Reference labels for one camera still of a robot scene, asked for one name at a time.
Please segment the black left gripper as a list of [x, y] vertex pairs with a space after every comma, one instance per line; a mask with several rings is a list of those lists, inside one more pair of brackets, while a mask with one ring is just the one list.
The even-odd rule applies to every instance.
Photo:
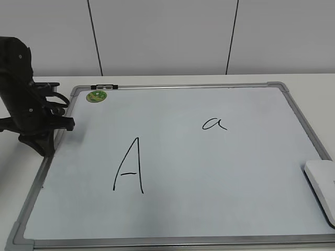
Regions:
[[1, 100], [10, 114], [1, 118], [1, 131], [20, 133], [18, 140], [43, 157], [54, 154], [53, 130], [74, 129], [74, 119], [64, 116], [70, 101], [58, 92], [39, 92], [34, 82], [1, 78]]

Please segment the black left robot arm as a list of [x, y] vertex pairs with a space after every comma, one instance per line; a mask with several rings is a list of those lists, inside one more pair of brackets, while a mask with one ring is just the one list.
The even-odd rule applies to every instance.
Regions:
[[54, 154], [54, 132], [72, 131], [65, 117], [70, 101], [56, 92], [59, 83], [33, 80], [31, 50], [15, 37], [1, 37], [1, 100], [10, 116], [1, 119], [1, 131], [18, 133], [19, 141], [43, 157]]

